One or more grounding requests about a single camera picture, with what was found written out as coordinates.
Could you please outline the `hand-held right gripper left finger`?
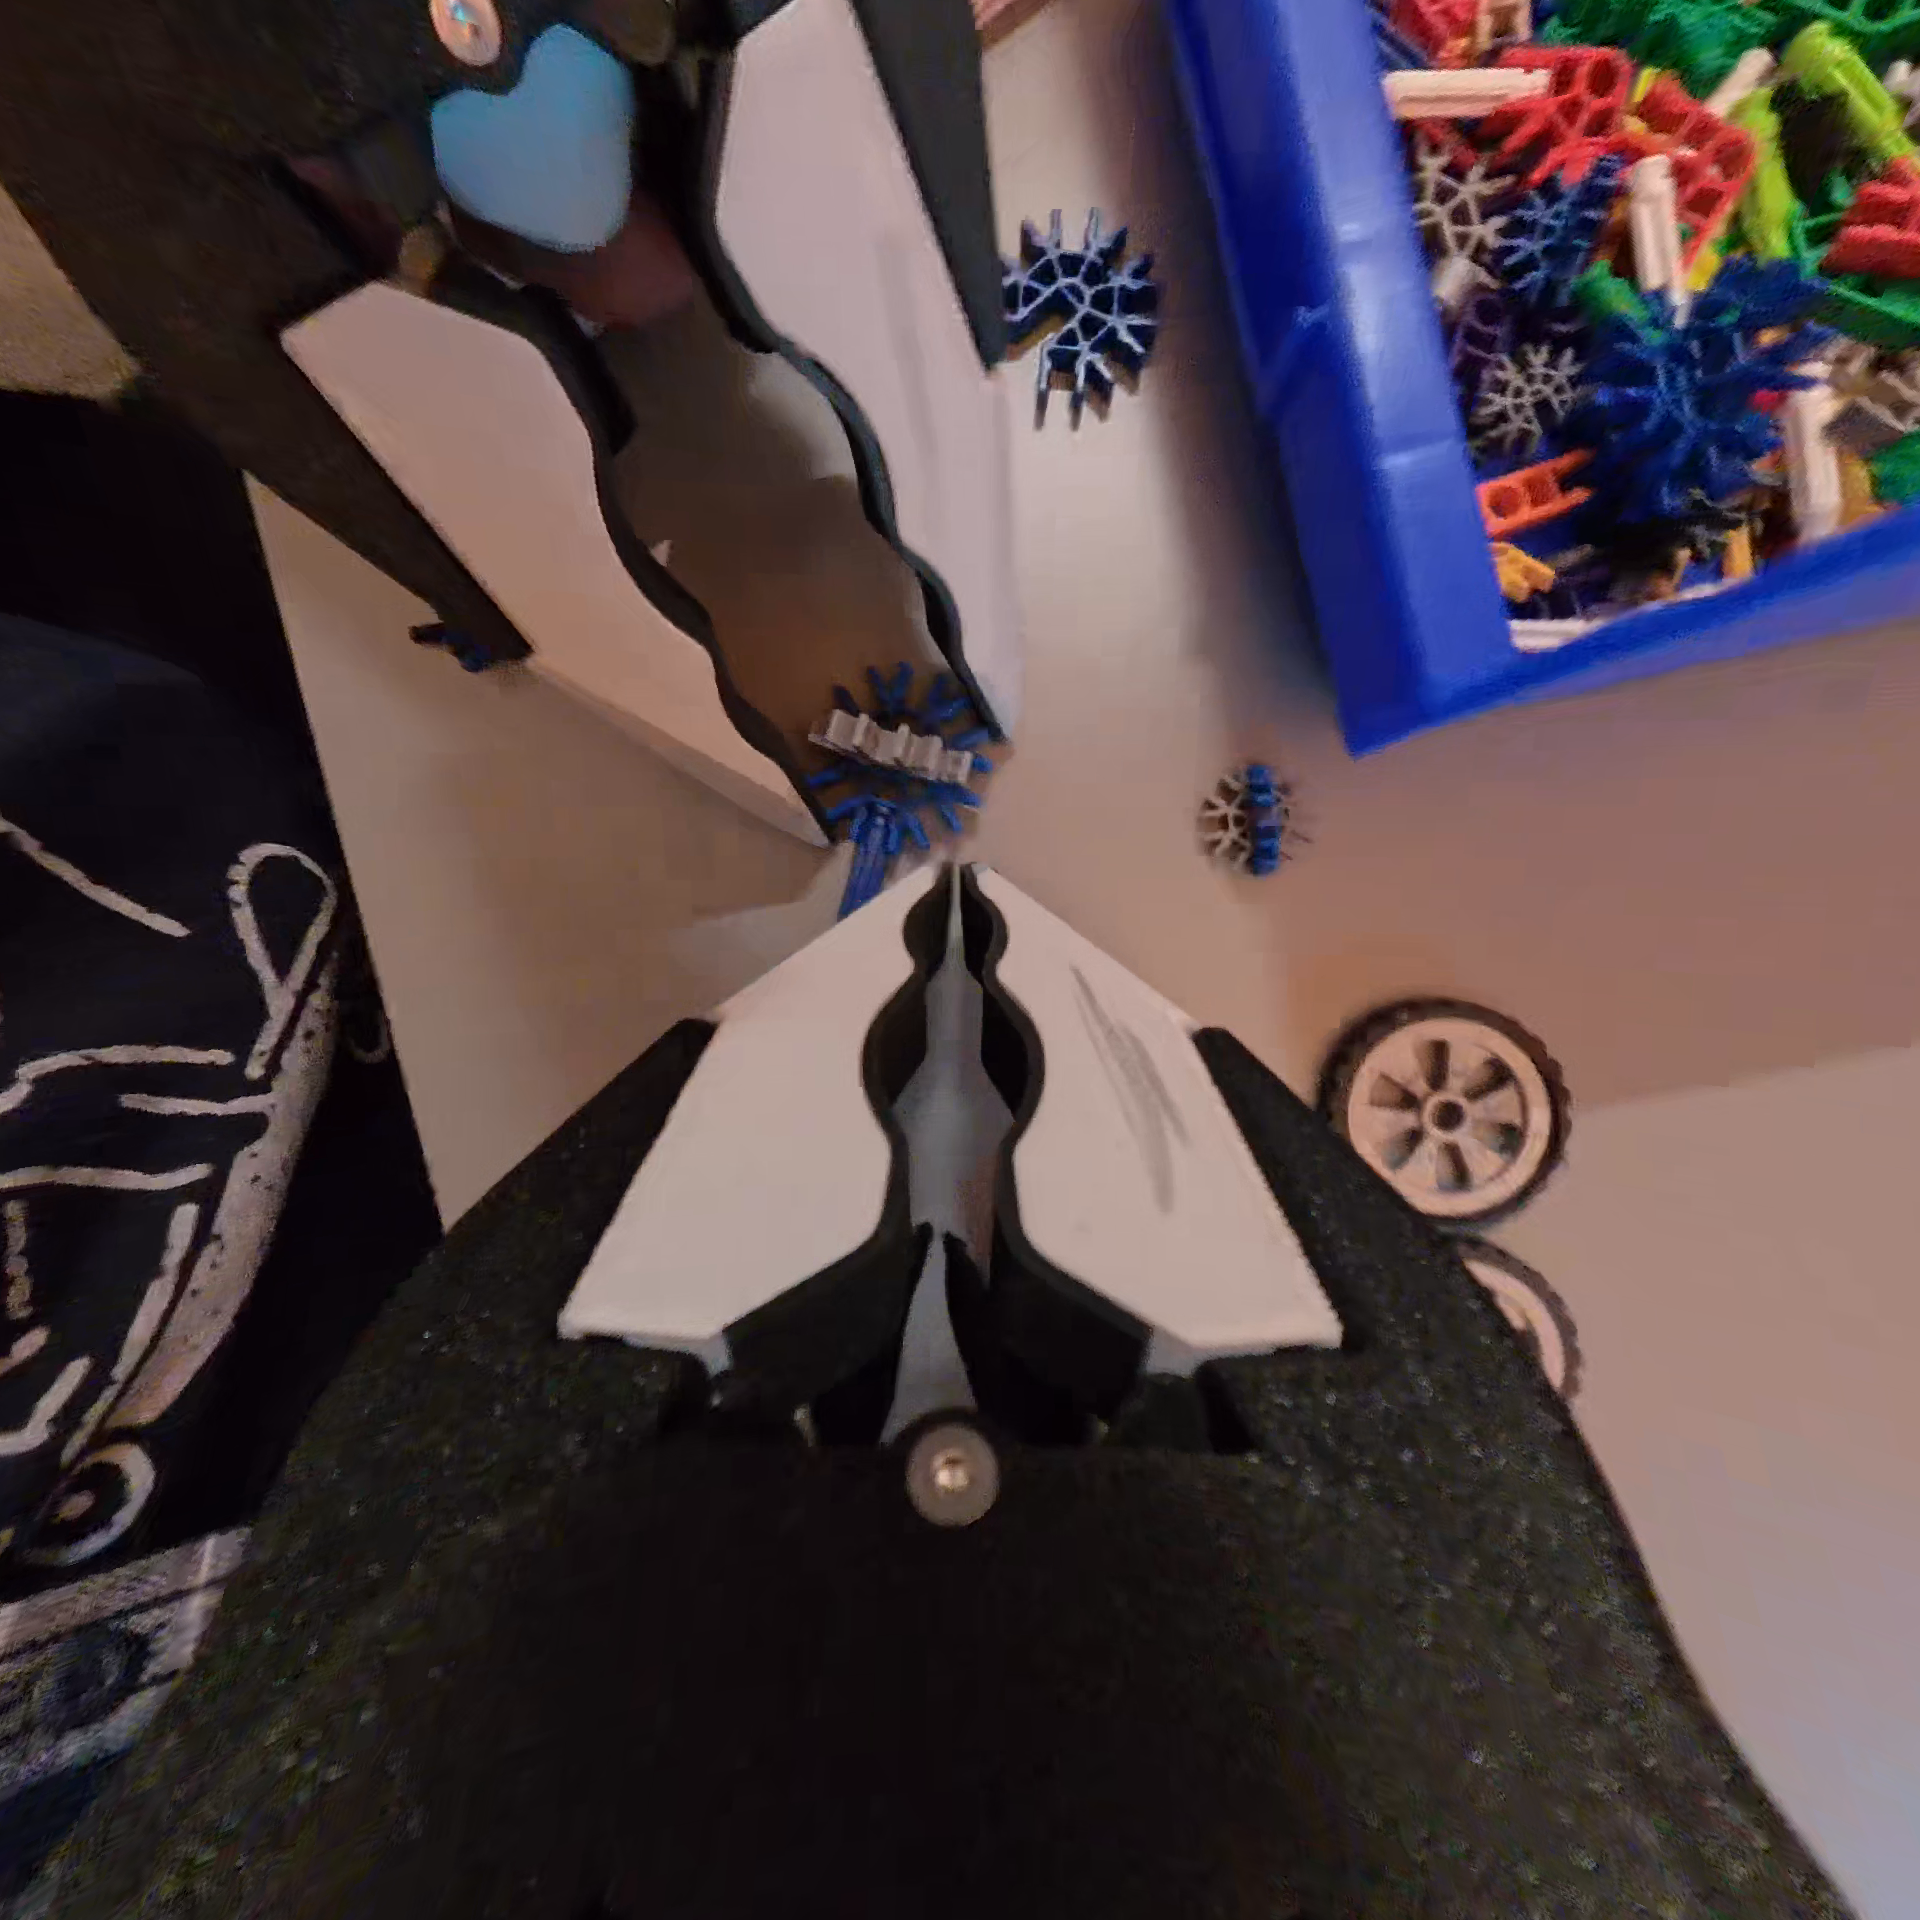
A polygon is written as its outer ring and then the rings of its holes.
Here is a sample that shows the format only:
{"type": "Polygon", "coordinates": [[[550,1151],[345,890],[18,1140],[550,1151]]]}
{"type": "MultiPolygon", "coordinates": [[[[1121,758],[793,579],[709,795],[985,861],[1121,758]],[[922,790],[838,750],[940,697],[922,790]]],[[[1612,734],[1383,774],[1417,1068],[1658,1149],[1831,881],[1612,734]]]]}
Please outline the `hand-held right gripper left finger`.
{"type": "Polygon", "coordinates": [[[906,1170],[869,1046],[940,964],[947,893],[951,867],[916,867],[715,1009],[560,1340],[743,1368],[754,1314],[883,1237],[906,1170]]]}

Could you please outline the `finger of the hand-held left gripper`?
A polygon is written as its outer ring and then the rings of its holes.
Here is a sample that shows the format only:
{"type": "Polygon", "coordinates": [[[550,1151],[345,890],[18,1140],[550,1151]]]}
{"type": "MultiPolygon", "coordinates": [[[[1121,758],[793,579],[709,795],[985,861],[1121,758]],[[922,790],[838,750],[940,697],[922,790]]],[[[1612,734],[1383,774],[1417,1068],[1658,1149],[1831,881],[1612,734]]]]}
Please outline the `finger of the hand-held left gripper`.
{"type": "Polygon", "coordinates": [[[754,818],[828,841],[793,749],[615,494],[631,420],[560,299],[486,272],[366,281],[286,322],[281,350],[530,646],[530,671],[754,818]]]}
{"type": "Polygon", "coordinates": [[[970,3],[703,3],[703,248],[832,409],[861,508],[988,727],[1021,715],[1015,472],[970,3]]]}

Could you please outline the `blue plastic bin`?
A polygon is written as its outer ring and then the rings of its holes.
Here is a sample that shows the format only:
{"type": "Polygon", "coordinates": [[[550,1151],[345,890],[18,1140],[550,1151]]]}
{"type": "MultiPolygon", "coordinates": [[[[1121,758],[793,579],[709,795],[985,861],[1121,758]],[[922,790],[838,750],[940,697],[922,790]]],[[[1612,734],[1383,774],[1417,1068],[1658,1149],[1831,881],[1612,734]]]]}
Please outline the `blue plastic bin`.
{"type": "Polygon", "coordinates": [[[1352,754],[1916,616],[1903,508],[1752,582],[1514,646],[1360,5],[1167,3],[1167,34],[1352,754]]]}

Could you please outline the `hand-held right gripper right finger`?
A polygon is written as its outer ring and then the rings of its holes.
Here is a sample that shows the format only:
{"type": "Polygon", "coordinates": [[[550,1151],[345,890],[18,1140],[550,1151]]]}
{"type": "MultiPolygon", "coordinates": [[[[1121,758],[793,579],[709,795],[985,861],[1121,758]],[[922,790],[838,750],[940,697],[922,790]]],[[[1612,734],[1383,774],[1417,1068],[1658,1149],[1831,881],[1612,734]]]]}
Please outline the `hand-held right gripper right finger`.
{"type": "Polygon", "coordinates": [[[994,867],[959,867],[996,1163],[988,1328],[1039,1377],[1335,1351],[1341,1321],[1200,1025],[994,867]]]}

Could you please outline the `person's left hand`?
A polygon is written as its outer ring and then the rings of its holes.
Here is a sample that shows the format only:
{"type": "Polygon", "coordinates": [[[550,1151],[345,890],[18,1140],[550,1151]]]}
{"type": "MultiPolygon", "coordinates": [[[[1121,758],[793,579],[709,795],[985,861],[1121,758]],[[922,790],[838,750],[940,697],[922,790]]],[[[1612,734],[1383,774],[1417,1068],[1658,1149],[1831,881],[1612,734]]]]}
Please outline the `person's left hand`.
{"type": "Polygon", "coordinates": [[[579,259],[575,313],[601,330],[662,322],[709,299],[709,285],[660,201],[638,198],[623,225],[579,259]]]}

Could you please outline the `small blue toy piece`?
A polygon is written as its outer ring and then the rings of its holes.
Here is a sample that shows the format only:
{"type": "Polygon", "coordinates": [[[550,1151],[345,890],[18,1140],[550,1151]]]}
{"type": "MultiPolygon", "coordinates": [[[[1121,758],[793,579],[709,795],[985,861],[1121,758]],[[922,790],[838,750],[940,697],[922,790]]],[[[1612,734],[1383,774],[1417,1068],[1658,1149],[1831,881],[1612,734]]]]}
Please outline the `small blue toy piece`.
{"type": "Polygon", "coordinates": [[[1044,225],[1024,220],[1020,248],[1002,259],[999,299],[1006,343],[1032,360],[1034,429],[1055,398],[1068,425],[1105,414],[1117,393],[1138,385],[1163,330],[1157,259],[1098,207],[1076,235],[1061,210],[1044,225]]]}
{"type": "Polygon", "coordinates": [[[1304,839],[1294,786],[1268,762],[1223,770],[1200,801],[1194,830],[1200,853],[1245,877],[1278,874],[1304,839]]]}
{"type": "Polygon", "coordinates": [[[841,841],[876,835],[884,854],[931,853],[973,830],[996,743],[951,669],[869,665],[861,687],[832,689],[805,731],[815,768],[803,790],[841,841]]]}

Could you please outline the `person's dark printed shirt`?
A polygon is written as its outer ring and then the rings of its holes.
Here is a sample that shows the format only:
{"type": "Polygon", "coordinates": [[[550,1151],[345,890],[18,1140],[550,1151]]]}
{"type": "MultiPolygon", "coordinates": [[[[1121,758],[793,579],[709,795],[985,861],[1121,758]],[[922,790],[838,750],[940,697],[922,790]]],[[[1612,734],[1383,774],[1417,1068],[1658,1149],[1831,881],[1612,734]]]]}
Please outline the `person's dark printed shirt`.
{"type": "Polygon", "coordinates": [[[155,1723],[439,1233],[238,471],[4,394],[4,1869],[155,1723]]]}

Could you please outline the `pile of colourful toy pieces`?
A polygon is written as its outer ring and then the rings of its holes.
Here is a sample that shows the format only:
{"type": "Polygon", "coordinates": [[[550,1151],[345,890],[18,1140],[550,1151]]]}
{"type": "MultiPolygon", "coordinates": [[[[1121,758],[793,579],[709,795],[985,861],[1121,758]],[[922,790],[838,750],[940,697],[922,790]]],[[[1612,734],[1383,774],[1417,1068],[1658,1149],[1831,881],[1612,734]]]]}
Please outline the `pile of colourful toy pieces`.
{"type": "Polygon", "coordinates": [[[1364,3],[1510,640],[1916,597],[1916,3],[1364,3]]]}

